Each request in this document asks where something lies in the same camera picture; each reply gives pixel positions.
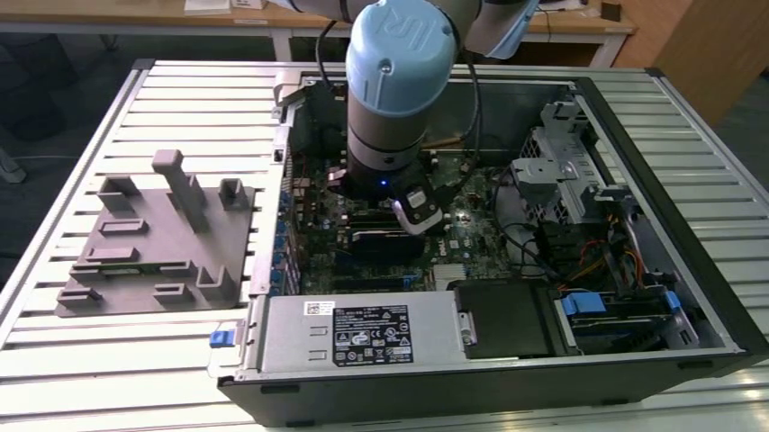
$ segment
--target robot end effector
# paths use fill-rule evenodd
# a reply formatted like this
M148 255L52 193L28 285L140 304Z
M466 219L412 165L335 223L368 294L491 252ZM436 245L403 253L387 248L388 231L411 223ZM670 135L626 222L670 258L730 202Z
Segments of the robot end effector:
M331 173L329 186L356 199L392 198L403 229L420 234L441 221L440 205L447 203L436 197L416 156L429 107L448 83L464 38L482 15L482 1L272 1L353 21L345 59L348 158L347 166ZM530 15L520 6L538 2L508 3L524 17Z

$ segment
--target yellow wire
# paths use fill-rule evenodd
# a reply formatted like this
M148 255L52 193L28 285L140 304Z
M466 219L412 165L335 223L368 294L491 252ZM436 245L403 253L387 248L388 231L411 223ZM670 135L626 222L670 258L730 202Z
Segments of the yellow wire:
M643 271L643 263L640 261L640 258L628 250L624 251L624 255L632 258L632 263L635 264L635 272L632 273L632 277L635 278L635 282L638 282L638 285L640 285L639 274Z
M595 261L594 263L591 263L578 274L575 274L572 277L568 278L570 281L575 281L576 279L579 279L582 276L588 275L599 266L603 265L603 260L600 261ZM566 287L566 284L563 284L562 286L558 287L558 289L562 289L563 287Z

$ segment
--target black cable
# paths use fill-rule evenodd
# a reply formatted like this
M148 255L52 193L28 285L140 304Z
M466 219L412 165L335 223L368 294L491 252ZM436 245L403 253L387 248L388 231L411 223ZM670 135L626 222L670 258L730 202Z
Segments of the black cable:
M323 31L320 32L317 39L315 40L315 61L317 62L320 79L323 80L323 84L325 85L325 88L328 88L328 91L333 89L333 86L331 85L331 81L328 80L328 74L325 73L325 67L323 66L323 59L320 58L320 44L325 40L325 36L328 36L328 32L333 28L333 25L336 25L336 22L331 21L325 26L325 28L323 29Z
M339 12L341 12L341 20L352 24L352 19L349 17L349 7L347 6L347 0L339 0Z
M459 140L464 142L467 141L467 138L470 138L470 134L472 133L472 131L478 128L483 107L480 106L480 84L478 83L478 75L475 73L475 64L472 63L472 55L468 55L467 51L463 51L462 58L464 60L464 63L467 63L467 69L470 69L470 78L472 79L474 98L475 98L472 109L472 120L470 121L467 129L464 130L462 136L459 137Z
M288 0L288 5L291 5L291 7L293 8L293 10L297 11L299 13L303 12L303 11L296 7L295 0Z
M542 268L542 271L544 272L546 276L562 284L568 284L568 281L566 280L566 278L555 270L552 270L552 268L550 267L550 265L547 265L547 263L544 262L542 257L539 257L538 254L535 254L531 250L528 250L520 244L520 242L515 241L515 239L510 236L510 234L507 234L507 231L504 230L504 228L499 225L499 220L496 219L496 198L499 196L499 187L502 185L502 178L508 173L510 173L510 167L507 167L504 169L504 171L502 172L502 175L499 177L498 187L496 187L496 190L494 192L494 198L491 201L491 222L494 224L494 228L499 231L499 233L502 234L502 237L510 242L510 244L514 245L522 251L522 254L526 254L528 257L531 257L534 259L534 262Z
M475 145L474 145L474 156L472 162L470 163L470 169L464 174L464 177L459 181L459 183L454 186L454 191L456 194L464 188L464 185L470 181L470 177L472 176L475 169L478 168L478 161L480 160L480 139L483 137L483 100L480 96L480 82L478 80L478 73L475 71L475 65L472 64L472 58L467 55L467 51L462 51L462 57L464 59L464 63L467 63L467 69L470 70L470 78L472 79L472 88L475 92L475 112L474 112L474 126L468 130L475 131Z
M536 10L544 14L544 19L547 21L547 43L552 41L552 27L550 27L550 11L542 9L540 6L536 7Z
M508 223L504 227L502 227L504 230L507 229L507 227L512 226L511 223ZM523 252L524 250L528 250L526 248L526 245L528 245L530 243L536 242L535 238L528 238L524 242L523 242L523 249L520 249L520 265L518 267L518 273L520 274L520 276L524 277L542 277L542 276L547 276L544 273L538 273L538 274L523 274L523 268L524 267L536 267L539 268L539 265L536 264L526 264L526 253Z

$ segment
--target ur logo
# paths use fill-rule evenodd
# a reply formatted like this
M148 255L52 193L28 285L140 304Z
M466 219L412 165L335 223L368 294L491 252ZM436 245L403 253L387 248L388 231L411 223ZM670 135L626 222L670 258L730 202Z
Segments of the ur logo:
M393 39L403 39L408 50L419 51L427 42L432 23L412 16L401 16L395 8L389 8L381 20L379 31Z

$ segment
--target blue latch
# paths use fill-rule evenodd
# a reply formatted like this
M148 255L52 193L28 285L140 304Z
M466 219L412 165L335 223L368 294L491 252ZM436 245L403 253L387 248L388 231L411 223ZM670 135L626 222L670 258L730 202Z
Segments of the blue latch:
M566 298L560 300L560 305L568 316L578 313L606 312L606 305L598 292L575 292L568 294Z
M667 306L670 306L670 310L676 312L680 310L680 300L678 300L678 296L671 291L664 291L664 300L667 300Z
M211 348L227 348L235 346L235 330L217 330L211 333L208 339Z

